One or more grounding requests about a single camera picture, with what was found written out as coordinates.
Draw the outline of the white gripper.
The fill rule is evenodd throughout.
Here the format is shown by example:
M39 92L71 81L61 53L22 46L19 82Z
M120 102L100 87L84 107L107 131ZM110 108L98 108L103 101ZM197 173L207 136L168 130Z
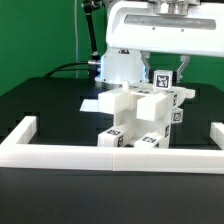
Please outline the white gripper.
M179 83L189 55L224 57L224 4L201 3L186 16L157 15L148 2L121 1L109 14L106 42L112 48L183 54L172 81ZM149 52L141 52L148 83L154 79Z

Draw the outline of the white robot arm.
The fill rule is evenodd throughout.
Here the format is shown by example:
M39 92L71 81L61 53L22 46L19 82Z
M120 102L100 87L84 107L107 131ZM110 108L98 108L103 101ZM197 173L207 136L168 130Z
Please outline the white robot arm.
M153 52L177 54L182 73L192 55L224 57L224 2L218 0L102 0L107 50L97 80L146 82Z

